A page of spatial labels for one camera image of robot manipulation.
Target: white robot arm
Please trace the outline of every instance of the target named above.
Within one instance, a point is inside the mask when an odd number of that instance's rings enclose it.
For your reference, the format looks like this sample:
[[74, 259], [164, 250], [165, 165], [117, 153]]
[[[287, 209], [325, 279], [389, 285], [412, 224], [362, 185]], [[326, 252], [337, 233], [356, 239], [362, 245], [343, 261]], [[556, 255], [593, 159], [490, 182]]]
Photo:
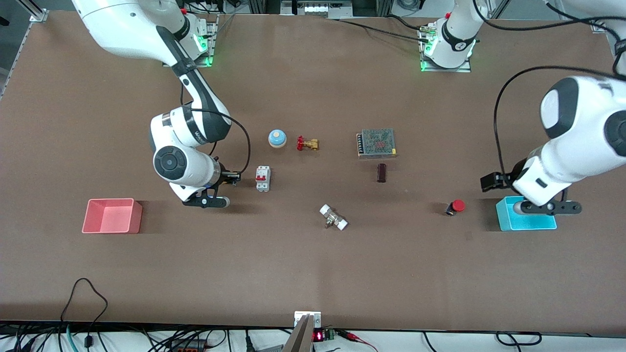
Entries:
[[[487, 15], [485, 0], [476, 0], [483, 16]], [[443, 68], [461, 66], [476, 44], [476, 35], [483, 25], [472, 0], [455, 0], [449, 16], [440, 18], [428, 26], [434, 28], [424, 55]]]
[[183, 15], [174, 0], [72, 1], [103, 49], [127, 58], [158, 60], [172, 67], [193, 101], [191, 106], [152, 119], [150, 145], [155, 171], [170, 183], [185, 205], [228, 206], [226, 198], [209, 197], [208, 203], [206, 199], [202, 203], [195, 200], [198, 192], [213, 188], [217, 193], [220, 184], [234, 184], [240, 178], [195, 149], [224, 139], [231, 125], [224, 117], [229, 116], [228, 110], [193, 61], [203, 51], [200, 33], [206, 21], [192, 14]]
[[[622, 0], [568, 3], [592, 16], [626, 16]], [[626, 38], [624, 21], [606, 21], [605, 26], [620, 39]], [[619, 61], [617, 73], [622, 75], [626, 60]], [[481, 186], [484, 192], [513, 187], [530, 201], [522, 203], [518, 209], [522, 213], [577, 214], [580, 205], [565, 199], [554, 201], [554, 196], [585, 177], [626, 164], [626, 81], [564, 78], [543, 97], [540, 115], [550, 140], [517, 163], [511, 173], [483, 177]], [[565, 210], [559, 210], [557, 204]]]

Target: connector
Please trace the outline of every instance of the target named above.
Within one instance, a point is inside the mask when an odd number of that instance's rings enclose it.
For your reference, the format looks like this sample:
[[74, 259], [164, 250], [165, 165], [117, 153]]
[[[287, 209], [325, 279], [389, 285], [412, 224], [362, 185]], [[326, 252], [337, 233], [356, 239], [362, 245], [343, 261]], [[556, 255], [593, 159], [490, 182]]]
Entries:
[[254, 349], [254, 346], [252, 345], [252, 340], [250, 339], [250, 336], [245, 337], [245, 352], [257, 352], [257, 350]]
[[422, 33], [436, 34], [437, 33], [437, 28], [429, 27], [429, 26], [421, 26], [421, 27], [419, 27], [419, 31], [422, 32]]
[[85, 348], [89, 348], [93, 346], [93, 338], [91, 335], [85, 336]]

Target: brown table surface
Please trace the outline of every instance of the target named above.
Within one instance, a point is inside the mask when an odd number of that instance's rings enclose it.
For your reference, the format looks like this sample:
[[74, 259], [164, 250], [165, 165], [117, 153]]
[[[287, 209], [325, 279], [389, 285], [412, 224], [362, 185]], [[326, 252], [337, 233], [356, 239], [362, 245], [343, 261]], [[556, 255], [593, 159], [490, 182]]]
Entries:
[[[411, 34], [391, 19], [367, 19]], [[150, 119], [179, 105], [160, 63], [99, 48], [76, 13], [52, 12], [28, 36], [0, 102], [0, 319], [58, 319], [90, 278], [108, 321], [288, 326], [320, 310], [346, 328], [626, 332], [626, 168], [575, 184], [585, 210], [551, 232], [500, 232], [479, 179], [497, 169], [492, 110], [533, 65], [609, 70], [588, 26], [511, 33], [483, 26], [471, 74], [422, 73], [416, 43], [317, 17], [237, 16], [220, 33], [207, 81], [252, 138], [246, 180], [223, 210], [184, 207], [153, 170]], [[565, 72], [531, 73], [503, 99], [511, 168], [546, 141], [543, 94]], [[356, 157], [363, 128], [395, 130], [399, 157]], [[283, 129], [288, 146], [270, 148]], [[317, 152], [295, 149], [298, 135]], [[236, 127], [217, 146], [245, 161]], [[254, 169], [272, 167], [269, 193]], [[81, 233], [87, 200], [133, 197], [134, 236]], [[450, 218], [448, 202], [467, 209]], [[325, 203], [350, 222], [324, 229]], [[81, 286], [67, 319], [101, 301]]]

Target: cyan plastic bin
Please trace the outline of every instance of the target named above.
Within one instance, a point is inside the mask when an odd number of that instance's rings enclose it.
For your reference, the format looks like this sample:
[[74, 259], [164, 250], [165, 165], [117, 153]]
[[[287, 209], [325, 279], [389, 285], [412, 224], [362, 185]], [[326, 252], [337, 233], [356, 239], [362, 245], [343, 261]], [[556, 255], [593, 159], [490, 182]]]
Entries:
[[496, 204], [498, 222], [502, 231], [554, 230], [557, 221], [554, 215], [521, 215], [513, 210], [513, 205], [524, 200], [520, 195], [502, 198]]

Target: cable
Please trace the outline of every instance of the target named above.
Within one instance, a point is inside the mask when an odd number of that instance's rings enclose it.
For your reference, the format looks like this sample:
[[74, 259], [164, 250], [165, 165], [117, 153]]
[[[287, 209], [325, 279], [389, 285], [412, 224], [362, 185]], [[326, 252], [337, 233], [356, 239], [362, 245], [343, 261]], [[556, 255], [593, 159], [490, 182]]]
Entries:
[[239, 126], [239, 128], [241, 128], [242, 131], [244, 131], [245, 134], [245, 139], [246, 141], [248, 141], [248, 157], [246, 158], [245, 161], [245, 165], [244, 168], [240, 171], [240, 173], [243, 173], [245, 171], [245, 169], [248, 168], [248, 164], [250, 163], [250, 135], [248, 134], [248, 131], [245, 129], [245, 127], [239, 123], [239, 121], [235, 120], [234, 118], [224, 114], [224, 113], [220, 113], [219, 111], [213, 111], [213, 110], [209, 110], [209, 109], [192, 109], [192, 111], [200, 111], [200, 112], [205, 112], [205, 113], [214, 113], [217, 115], [220, 115], [222, 117], [228, 118], [230, 121], [233, 121], [237, 126]]
[[555, 27], [561, 27], [561, 26], [568, 26], [569, 24], [574, 24], [574, 23], [587, 23], [589, 21], [599, 21], [599, 20], [602, 20], [602, 19], [621, 19], [621, 20], [626, 19], [624, 17], [619, 17], [619, 16], [597, 16], [597, 17], [586, 17], [586, 18], [573, 19], [571, 21], [564, 21], [564, 22], [559, 22], [559, 23], [544, 24], [543, 26], [506, 27], [506, 26], [500, 26], [499, 24], [495, 24], [495, 23], [491, 22], [489, 19], [486, 19], [483, 16], [483, 14], [480, 13], [480, 10], [478, 9], [478, 4], [476, 3], [476, 0], [472, 0], [472, 3], [474, 3], [474, 9], [478, 13], [478, 16], [480, 17], [480, 19], [483, 20], [483, 22], [485, 22], [489, 27], [493, 27], [493, 28], [496, 28], [496, 29], [502, 29], [503, 31], [535, 31], [537, 29], [555, 28]]
[[[507, 335], [511, 339], [511, 341], [513, 343], [507, 343], [507, 342], [502, 341], [500, 339], [500, 335], [501, 334]], [[541, 341], [543, 340], [543, 337], [541, 336], [540, 333], [532, 333], [530, 335], [538, 336], [539, 338], [537, 339], [537, 341], [534, 341], [534, 342], [520, 343], [520, 342], [517, 342], [517, 340], [513, 337], [513, 335], [511, 333], [507, 333], [506, 331], [497, 331], [496, 332], [496, 339], [498, 340], [499, 343], [501, 343], [501, 344], [503, 344], [505, 346], [517, 347], [517, 352], [521, 352], [521, 347], [522, 346], [536, 346], [536, 345], [540, 344]]]
[[399, 34], [399, 33], [394, 33], [394, 32], [385, 31], [385, 30], [383, 30], [383, 29], [379, 29], [379, 28], [374, 28], [374, 27], [366, 26], [365, 24], [361, 24], [361, 23], [355, 23], [355, 22], [350, 22], [350, 21], [341, 21], [341, 20], [339, 20], [339, 19], [334, 19], [333, 21], [337, 21], [337, 22], [340, 22], [340, 23], [349, 23], [349, 24], [351, 24], [351, 25], [353, 25], [353, 26], [358, 26], [358, 27], [362, 27], [362, 28], [365, 28], [365, 29], [371, 29], [371, 30], [373, 30], [373, 31], [377, 31], [377, 32], [380, 32], [380, 33], [388, 34], [388, 35], [390, 35], [390, 36], [397, 36], [397, 37], [400, 37], [400, 38], [406, 38], [406, 39], [411, 39], [411, 40], [420, 41], [420, 42], [422, 42], [422, 43], [428, 43], [428, 40], [427, 40], [427, 39], [424, 39], [424, 38], [418, 38], [418, 37], [412, 37], [412, 36], [405, 36], [404, 34]]
[[335, 332], [337, 333], [337, 335], [343, 337], [344, 339], [346, 339], [348, 341], [366, 344], [366, 345], [370, 346], [371, 348], [373, 348], [374, 351], [378, 352], [378, 349], [376, 347], [374, 347], [373, 344], [363, 340], [362, 338], [356, 336], [353, 333], [349, 333], [349, 332], [347, 332], [346, 330], [343, 330], [343, 329], [335, 329]]
[[226, 341], [226, 330], [222, 330], [222, 331], [224, 332], [224, 337], [222, 338], [222, 340], [221, 340], [220, 342], [218, 342], [218, 343], [217, 343], [217, 344], [215, 344], [214, 346], [209, 346], [209, 345], [208, 345], [208, 335], [207, 335], [207, 338], [204, 340], [205, 345], [207, 345], [207, 349], [211, 349], [211, 348], [215, 348], [215, 347], [217, 347], [217, 346], [220, 346], [222, 343], [224, 343], [224, 341]]
[[[574, 17], [574, 16], [572, 16], [570, 14], [564, 13], [563, 11], [561, 11], [561, 10], [557, 9], [556, 7], [552, 6], [552, 4], [550, 4], [550, 3], [546, 3], [546, 6], [548, 6], [548, 9], [551, 9], [552, 11], [558, 13], [561, 16], [567, 17], [569, 19], [574, 19], [576, 21], [584, 21], [582, 18]], [[588, 24], [590, 26], [596, 26], [598, 28], [604, 29], [605, 31], [609, 32], [615, 38], [615, 40], [620, 41], [620, 36], [617, 34], [616, 31], [614, 31], [614, 30], [612, 30], [610, 28], [607, 28], [604, 25], [599, 24], [599, 23], [593, 23], [591, 21], [584, 21], [584, 23], [586, 23], [586, 24]]]
[[148, 338], [148, 341], [150, 342], [150, 346], [154, 348], [155, 343], [152, 341], [152, 338], [150, 337], [146, 329], [143, 326], [141, 327], [141, 329], [143, 330], [143, 334]]
[[96, 323], [96, 321], [98, 319], [100, 319], [100, 317], [102, 316], [102, 314], [105, 313], [106, 309], [109, 307], [109, 301], [106, 300], [106, 298], [104, 296], [102, 296], [102, 294], [100, 292], [98, 292], [98, 290], [96, 290], [95, 287], [93, 287], [93, 284], [91, 283], [91, 281], [86, 278], [86, 277], [81, 277], [80, 279], [76, 280], [76, 282], [74, 282], [74, 286], [72, 286], [72, 292], [69, 294], [69, 299], [68, 302], [65, 304], [65, 307], [63, 307], [63, 311], [61, 312], [61, 317], [60, 317], [60, 321], [63, 322], [63, 317], [65, 316], [65, 313], [68, 310], [69, 304], [72, 301], [72, 297], [74, 297], [74, 291], [76, 290], [76, 285], [78, 285], [78, 283], [80, 281], [86, 281], [89, 286], [91, 287], [91, 290], [98, 295], [98, 297], [100, 297], [102, 299], [102, 301], [104, 301], [105, 303], [105, 307], [102, 309], [102, 312], [100, 312], [100, 314], [98, 314], [94, 320], [92, 320], [91, 324], [89, 324], [89, 327], [87, 328], [87, 337], [85, 337], [85, 345], [87, 346], [87, 349], [89, 350], [89, 346], [90, 344], [87, 344], [87, 341], [91, 341], [91, 343], [93, 343], [92, 339], [91, 339], [91, 327]]
[[74, 352], [78, 352], [78, 348], [76, 348], [76, 345], [74, 344], [74, 339], [72, 338], [72, 334], [69, 332], [69, 324], [67, 325], [67, 327], [65, 327], [65, 335], [67, 335], [68, 337], [69, 346], [72, 347], [72, 350]]
[[426, 339], [426, 343], [428, 344], [428, 348], [430, 348], [432, 352], [437, 352], [437, 350], [430, 343], [430, 340], [428, 339], [428, 335], [426, 334], [426, 332], [422, 331], [422, 333], [424, 334], [424, 339]]
[[98, 340], [100, 340], [100, 344], [102, 345], [103, 350], [104, 350], [105, 352], [109, 352], [109, 351], [106, 349], [105, 342], [102, 340], [102, 336], [100, 336], [100, 330], [96, 329], [96, 334], [98, 334]]
[[527, 68], [525, 70], [521, 70], [520, 72], [517, 72], [515, 75], [509, 78], [509, 80], [506, 81], [506, 83], [502, 86], [502, 89], [500, 89], [500, 92], [498, 93], [498, 97], [496, 99], [496, 105], [494, 106], [494, 109], [493, 109], [493, 136], [496, 140], [496, 149], [498, 150], [498, 161], [500, 162], [500, 171], [502, 172], [506, 185], [511, 188], [513, 184], [510, 182], [508, 177], [505, 176], [506, 175], [505, 165], [504, 165], [504, 162], [502, 161], [502, 149], [500, 148], [500, 138], [498, 136], [498, 107], [500, 106], [500, 100], [502, 99], [502, 94], [505, 92], [506, 87], [508, 87], [508, 85], [511, 84], [511, 82], [515, 80], [515, 78], [518, 78], [519, 76], [524, 75], [525, 73], [538, 71], [538, 70], [574, 71], [574, 72], [586, 73], [589, 75], [596, 75], [596, 76], [614, 78], [614, 79], [618, 79], [621, 81], [626, 81], [626, 77], [623, 77], [623, 76], [614, 76], [614, 75], [611, 75], [610, 73], [591, 70], [588, 68], [559, 66], [559, 65], [535, 66], [535, 67]]
[[185, 91], [185, 85], [183, 85], [182, 82], [180, 82], [180, 106], [183, 106], [183, 93]]
[[400, 21], [400, 23], [402, 23], [405, 27], [407, 27], [407, 28], [411, 28], [411, 29], [414, 29], [414, 30], [416, 30], [416, 31], [419, 31], [419, 28], [420, 28], [420, 27], [423, 27], [423, 26], [411, 26], [411, 25], [410, 25], [410, 24], [408, 24], [408, 23], [407, 23], [407, 22], [406, 22], [406, 21], [405, 21], [402, 17], [400, 17], [400, 16], [396, 16], [396, 15], [394, 15], [394, 14], [388, 14], [388, 15], [387, 15], [387, 16], [385, 16], [385, 17], [387, 17], [387, 18], [394, 18], [394, 19], [397, 19], [397, 20], [398, 20], [398, 21]]
[[215, 150], [216, 146], [217, 146], [217, 142], [213, 143], [213, 148], [211, 148], [211, 152], [209, 153], [209, 155], [213, 155], [213, 151]]
[[227, 336], [227, 339], [228, 339], [228, 352], [233, 352], [233, 348], [230, 345], [230, 330], [226, 330], [226, 336]]

